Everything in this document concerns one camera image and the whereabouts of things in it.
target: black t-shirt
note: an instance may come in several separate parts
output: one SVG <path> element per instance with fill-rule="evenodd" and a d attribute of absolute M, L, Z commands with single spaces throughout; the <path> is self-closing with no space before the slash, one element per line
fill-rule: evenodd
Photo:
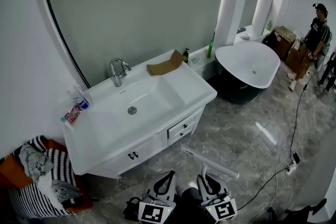
<path fill-rule="evenodd" d="M 310 27 L 311 29 L 306 42 L 308 49 L 314 52 L 321 40 L 325 45 L 329 44 L 331 34 L 327 22 L 321 22 L 318 18 L 315 18 Z"/>

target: gray tile floor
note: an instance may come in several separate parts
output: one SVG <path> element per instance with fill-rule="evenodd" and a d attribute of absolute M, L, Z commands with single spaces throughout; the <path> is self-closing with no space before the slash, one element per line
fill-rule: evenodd
<path fill-rule="evenodd" d="M 181 141 L 240 172 L 238 179 L 221 175 L 238 207 L 249 201 L 274 174 L 281 152 L 289 148 L 296 106 L 303 85 L 298 84 L 295 91 L 291 92 L 288 84 L 286 67 L 281 64 L 271 86 L 253 102 L 241 106 L 217 97 L 206 106 L 194 135 Z M 293 144 L 294 147 L 303 145 L 298 150 L 302 158 L 292 175 L 287 176 L 285 172 L 278 175 L 278 194 L 272 205 L 278 216 L 283 215 L 284 210 L 294 204 L 295 196 L 314 165 L 322 138 L 336 126 L 335 96 L 333 90 L 329 94 L 319 93 L 312 82 L 302 95 Z M 263 128 L 277 140 L 275 146 L 261 131 Z M 286 151 L 281 159 L 288 157 L 289 153 Z M 278 170 L 285 166 L 280 164 Z M 180 143 L 175 143 L 124 173 L 121 180 L 86 175 L 84 177 L 90 193 L 92 197 L 99 198 L 99 202 L 91 210 L 76 216 L 45 219 L 44 222 L 128 223 L 122 214 L 125 202 L 133 196 L 140 197 L 149 179 L 172 169 L 178 175 L 179 188 L 185 190 L 192 182 L 195 183 L 200 164 L 181 153 Z M 274 178 L 253 202 L 239 211 L 231 223 L 250 223 L 274 198 L 275 186 Z M 266 212 L 254 223 L 268 218 Z"/>

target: bathroom vanity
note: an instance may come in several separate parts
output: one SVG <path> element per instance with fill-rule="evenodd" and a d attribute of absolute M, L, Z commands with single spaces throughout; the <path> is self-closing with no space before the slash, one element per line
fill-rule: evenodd
<path fill-rule="evenodd" d="M 184 62 L 161 76 L 148 73 L 147 64 L 168 60 L 172 53 L 133 67 L 120 87 L 107 79 L 84 93 L 90 107 L 76 119 L 73 131 L 62 125 L 75 174 L 120 178 L 194 133 L 204 106 L 217 92 Z M 61 116 L 73 105 L 64 101 Z"/>

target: shoe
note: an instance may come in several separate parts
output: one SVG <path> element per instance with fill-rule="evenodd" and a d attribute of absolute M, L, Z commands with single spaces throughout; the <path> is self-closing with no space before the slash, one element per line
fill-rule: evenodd
<path fill-rule="evenodd" d="M 296 85 L 297 81 L 296 80 L 293 80 L 290 85 L 288 86 L 288 88 L 293 91 L 295 89 L 295 85 Z"/>
<path fill-rule="evenodd" d="M 290 73 L 290 72 L 287 73 L 287 78 L 289 78 L 290 80 L 294 80 L 295 77 L 296 77 L 295 73 Z"/>

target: white sink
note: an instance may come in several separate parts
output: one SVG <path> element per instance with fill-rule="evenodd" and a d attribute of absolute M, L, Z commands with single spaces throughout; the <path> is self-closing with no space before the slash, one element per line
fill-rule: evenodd
<path fill-rule="evenodd" d="M 121 79 L 121 87 L 107 79 L 85 92 L 89 109 L 82 111 L 73 131 L 62 126 L 76 174 L 117 156 L 216 97 L 217 92 L 185 63 L 168 74 L 149 75 L 147 64 L 168 60 L 172 52 L 133 67 Z M 71 100 L 65 101 L 61 115 L 72 106 Z M 137 109 L 133 115 L 128 113 L 131 106 Z"/>

